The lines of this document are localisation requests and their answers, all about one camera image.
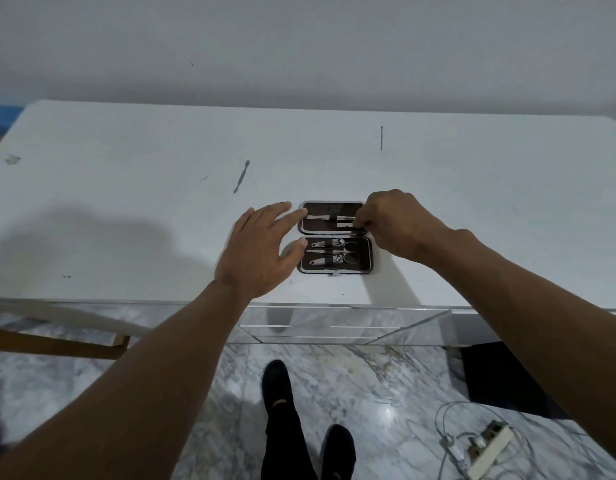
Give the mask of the person's left hand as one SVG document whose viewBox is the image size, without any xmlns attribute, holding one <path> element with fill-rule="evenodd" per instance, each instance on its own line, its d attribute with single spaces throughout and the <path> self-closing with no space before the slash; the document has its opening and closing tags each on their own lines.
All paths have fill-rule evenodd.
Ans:
<svg viewBox="0 0 616 480">
<path fill-rule="evenodd" d="M 216 282 L 229 287 L 232 295 L 244 304 L 271 292 L 289 277 L 282 276 L 280 271 L 281 242 L 306 216 L 304 208 L 291 210 L 292 229 L 256 230 L 255 210 L 247 209 L 235 222 L 214 276 Z"/>
</svg>

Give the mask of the person's right hand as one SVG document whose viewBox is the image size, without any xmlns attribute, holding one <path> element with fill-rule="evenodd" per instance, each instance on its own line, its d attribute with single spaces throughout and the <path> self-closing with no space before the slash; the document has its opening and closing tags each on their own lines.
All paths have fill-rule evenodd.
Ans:
<svg viewBox="0 0 616 480">
<path fill-rule="evenodd" d="M 385 193 L 384 222 L 369 233 L 390 254 L 425 266 L 456 244 L 456 232 L 434 217 L 411 193 L 399 189 Z"/>
</svg>

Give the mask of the brown manicure case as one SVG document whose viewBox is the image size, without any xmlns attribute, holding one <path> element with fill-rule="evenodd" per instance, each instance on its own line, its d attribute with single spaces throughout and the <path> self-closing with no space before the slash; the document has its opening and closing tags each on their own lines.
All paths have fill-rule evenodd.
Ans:
<svg viewBox="0 0 616 480">
<path fill-rule="evenodd" d="M 307 241 L 297 265 L 303 274 L 369 274 L 374 269 L 373 243 L 365 228 L 353 226 L 360 201 L 304 201 L 306 216 L 297 224 Z"/>
</svg>

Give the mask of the person's right forearm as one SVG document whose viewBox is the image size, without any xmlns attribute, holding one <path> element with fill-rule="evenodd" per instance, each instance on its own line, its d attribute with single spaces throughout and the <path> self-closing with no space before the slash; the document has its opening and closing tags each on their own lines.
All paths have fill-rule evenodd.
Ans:
<svg viewBox="0 0 616 480">
<path fill-rule="evenodd" d="M 505 259 L 467 230 L 439 232 L 422 261 L 616 459 L 616 316 Z"/>
</svg>

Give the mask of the person's left forearm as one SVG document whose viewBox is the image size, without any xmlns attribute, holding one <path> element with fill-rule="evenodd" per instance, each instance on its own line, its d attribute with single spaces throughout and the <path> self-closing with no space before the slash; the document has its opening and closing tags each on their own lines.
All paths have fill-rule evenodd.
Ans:
<svg viewBox="0 0 616 480">
<path fill-rule="evenodd" d="M 170 480 L 256 286 L 213 280 L 0 458 L 0 480 Z"/>
</svg>

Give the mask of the person's left black shoe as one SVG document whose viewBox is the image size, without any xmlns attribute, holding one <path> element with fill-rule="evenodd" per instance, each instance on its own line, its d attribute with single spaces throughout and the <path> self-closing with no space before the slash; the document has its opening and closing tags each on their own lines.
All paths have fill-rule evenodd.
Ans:
<svg viewBox="0 0 616 480">
<path fill-rule="evenodd" d="M 266 365 L 262 375 L 261 392 L 268 414 L 279 404 L 294 406 L 288 370 L 282 360 L 273 360 Z"/>
</svg>

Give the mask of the person's black shoe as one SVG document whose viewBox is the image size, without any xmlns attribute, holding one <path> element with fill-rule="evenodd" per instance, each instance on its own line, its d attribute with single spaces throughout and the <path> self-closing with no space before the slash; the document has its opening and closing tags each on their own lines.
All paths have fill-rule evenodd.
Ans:
<svg viewBox="0 0 616 480">
<path fill-rule="evenodd" d="M 352 480 L 357 455 L 349 430 L 340 424 L 332 425 L 322 450 L 320 480 Z"/>
<path fill-rule="evenodd" d="M 279 404 L 294 406 L 288 370 L 282 360 L 273 360 L 266 365 L 262 375 L 261 392 L 268 414 Z"/>
</svg>

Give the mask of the person's black trouser leg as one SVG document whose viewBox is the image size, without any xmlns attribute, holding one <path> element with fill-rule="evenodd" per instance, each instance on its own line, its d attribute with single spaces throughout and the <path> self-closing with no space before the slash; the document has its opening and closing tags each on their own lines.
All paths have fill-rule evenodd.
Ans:
<svg viewBox="0 0 616 480">
<path fill-rule="evenodd" d="M 318 480 L 292 402 L 276 402 L 269 411 L 261 480 Z"/>
</svg>

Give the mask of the person's right black shoe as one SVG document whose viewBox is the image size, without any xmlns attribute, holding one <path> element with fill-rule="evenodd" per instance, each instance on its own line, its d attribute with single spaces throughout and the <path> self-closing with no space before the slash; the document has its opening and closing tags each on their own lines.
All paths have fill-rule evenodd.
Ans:
<svg viewBox="0 0 616 480">
<path fill-rule="evenodd" d="M 352 480 L 357 455 L 349 430 L 340 424 L 332 425 L 322 450 L 320 480 Z"/>
</svg>

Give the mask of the black floor mat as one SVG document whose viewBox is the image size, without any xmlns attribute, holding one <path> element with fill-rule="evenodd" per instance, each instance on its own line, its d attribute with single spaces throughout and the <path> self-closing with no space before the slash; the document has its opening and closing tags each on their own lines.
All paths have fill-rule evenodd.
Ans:
<svg viewBox="0 0 616 480">
<path fill-rule="evenodd" d="M 552 420 L 570 419 L 503 342 L 463 347 L 460 354 L 472 402 Z"/>
</svg>

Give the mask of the white charger plug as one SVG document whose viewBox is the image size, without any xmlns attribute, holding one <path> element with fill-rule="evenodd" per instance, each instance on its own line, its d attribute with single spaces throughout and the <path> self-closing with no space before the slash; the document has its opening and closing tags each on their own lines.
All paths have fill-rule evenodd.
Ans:
<svg viewBox="0 0 616 480">
<path fill-rule="evenodd" d="M 444 448 L 446 455 L 450 456 L 451 462 L 456 467 L 458 472 L 466 476 L 471 467 L 471 460 L 467 450 L 462 448 L 456 436 L 443 434 L 440 439 L 440 444 Z"/>
</svg>

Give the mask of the brown wooden board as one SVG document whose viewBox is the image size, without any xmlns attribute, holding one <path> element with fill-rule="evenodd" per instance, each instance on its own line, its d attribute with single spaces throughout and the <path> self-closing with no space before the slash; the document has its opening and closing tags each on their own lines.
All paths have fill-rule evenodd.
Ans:
<svg viewBox="0 0 616 480">
<path fill-rule="evenodd" d="M 117 360 L 127 350 L 130 336 L 116 334 L 112 345 L 56 339 L 0 329 L 0 352 L 62 356 L 96 360 Z"/>
</svg>

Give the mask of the white power strip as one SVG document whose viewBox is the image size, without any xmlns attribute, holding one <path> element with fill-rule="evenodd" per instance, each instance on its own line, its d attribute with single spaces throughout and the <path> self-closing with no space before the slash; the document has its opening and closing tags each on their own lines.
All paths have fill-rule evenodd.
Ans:
<svg viewBox="0 0 616 480">
<path fill-rule="evenodd" d="M 496 420 L 491 421 L 481 433 L 469 438 L 469 466 L 465 478 L 481 480 L 486 476 L 513 438 L 512 428 L 507 423 Z"/>
</svg>

